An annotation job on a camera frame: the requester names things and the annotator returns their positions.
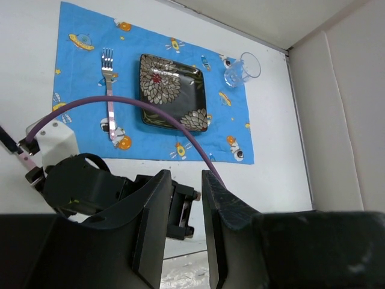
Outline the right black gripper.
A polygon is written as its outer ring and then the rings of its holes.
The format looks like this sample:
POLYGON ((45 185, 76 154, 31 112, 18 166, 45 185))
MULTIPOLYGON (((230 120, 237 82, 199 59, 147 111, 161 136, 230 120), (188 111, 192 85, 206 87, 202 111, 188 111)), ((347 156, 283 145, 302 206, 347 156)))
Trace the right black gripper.
MULTIPOLYGON (((28 162, 25 175, 53 210, 68 218, 77 213, 97 214, 147 185, 151 176, 137 175, 134 181, 111 173, 106 162, 94 154, 84 153, 68 157, 46 168, 28 162)), ((201 194, 194 188, 171 183, 167 237, 184 240, 194 235, 189 225, 193 201, 201 194)))

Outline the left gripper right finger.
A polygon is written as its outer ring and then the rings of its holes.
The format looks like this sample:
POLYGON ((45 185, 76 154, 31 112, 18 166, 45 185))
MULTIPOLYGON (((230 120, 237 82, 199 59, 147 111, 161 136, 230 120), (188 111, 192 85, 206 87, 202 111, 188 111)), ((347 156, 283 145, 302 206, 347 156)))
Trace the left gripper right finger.
POLYGON ((211 288, 383 288, 384 214, 260 213, 202 173, 211 288))

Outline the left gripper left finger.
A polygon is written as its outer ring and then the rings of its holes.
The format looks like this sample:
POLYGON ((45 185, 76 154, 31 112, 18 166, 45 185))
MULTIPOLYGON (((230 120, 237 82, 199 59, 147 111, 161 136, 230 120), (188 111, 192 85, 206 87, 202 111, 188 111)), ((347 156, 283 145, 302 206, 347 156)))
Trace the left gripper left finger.
POLYGON ((162 170, 82 223, 1 216, 2 288, 158 288, 172 191, 162 170))

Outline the pink-handled knife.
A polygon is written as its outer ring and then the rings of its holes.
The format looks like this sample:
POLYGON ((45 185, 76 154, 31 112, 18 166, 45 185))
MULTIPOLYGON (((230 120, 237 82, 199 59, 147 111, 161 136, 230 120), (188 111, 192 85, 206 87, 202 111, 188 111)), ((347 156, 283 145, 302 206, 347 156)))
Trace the pink-handled knife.
POLYGON ((32 170, 37 167, 36 163, 31 159, 31 157, 25 153, 17 143, 12 139, 12 137, 5 131, 3 127, 1 130, 1 142, 7 148, 7 150, 18 157, 20 162, 28 169, 32 170))

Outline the pink-handled fork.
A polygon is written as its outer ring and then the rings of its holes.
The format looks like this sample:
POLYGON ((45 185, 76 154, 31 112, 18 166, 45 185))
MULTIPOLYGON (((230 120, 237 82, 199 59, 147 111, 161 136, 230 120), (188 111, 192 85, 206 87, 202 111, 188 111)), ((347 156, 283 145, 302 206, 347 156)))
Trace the pink-handled fork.
MULTIPOLYGON (((108 97, 112 96, 112 78, 113 78, 113 50, 111 48, 102 49, 102 76, 105 80, 106 86, 106 95, 108 97)), ((115 114, 114 114, 114 104, 112 101, 108 100, 108 125, 109 125, 109 137, 111 140, 116 138, 116 123, 115 123, 115 114)))

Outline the blue space-print cloth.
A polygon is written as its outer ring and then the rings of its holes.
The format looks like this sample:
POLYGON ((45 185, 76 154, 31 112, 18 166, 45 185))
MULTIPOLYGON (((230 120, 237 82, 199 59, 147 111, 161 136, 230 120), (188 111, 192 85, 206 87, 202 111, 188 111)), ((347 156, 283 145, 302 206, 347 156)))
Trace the blue space-print cloth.
MULTIPOLYGON (((224 80, 224 71, 232 62, 230 58, 67 2, 60 7, 54 109, 105 94, 101 71, 103 48, 113 50, 115 96, 140 100, 142 54, 200 69, 205 84, 208 129, 191 133, 211 161, 253 164, 245 88, 232 88, 224 80)), ((64 113, 60 120, 74 130, 81 152, 104 158, 201 160, 191 142, 158 114, 120 103, 114 104, 114 114, 114 140, 109 137, 108 109, 104 102, 64 113)))

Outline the black floral square plate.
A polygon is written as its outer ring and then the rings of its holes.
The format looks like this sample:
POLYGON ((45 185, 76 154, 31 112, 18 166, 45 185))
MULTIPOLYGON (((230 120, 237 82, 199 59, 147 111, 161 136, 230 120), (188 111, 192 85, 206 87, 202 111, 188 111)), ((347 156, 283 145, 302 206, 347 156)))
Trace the black floral square plate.
POLYGON ((187 130, 205 132, 208 113, 200 69, 150 54, 142 54, 139 68, 140 100, 158 107, 187 130))

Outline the clear plastic cup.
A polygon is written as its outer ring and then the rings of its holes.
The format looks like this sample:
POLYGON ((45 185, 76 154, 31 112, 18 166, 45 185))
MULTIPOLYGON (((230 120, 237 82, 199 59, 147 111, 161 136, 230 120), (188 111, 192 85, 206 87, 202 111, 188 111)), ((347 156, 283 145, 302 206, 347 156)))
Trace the clear plastic cup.
POLYGON ((239 87, 260 77, 260 61, 250 52, 243 52, 224 73, 224 80, 230 87, 239 87))

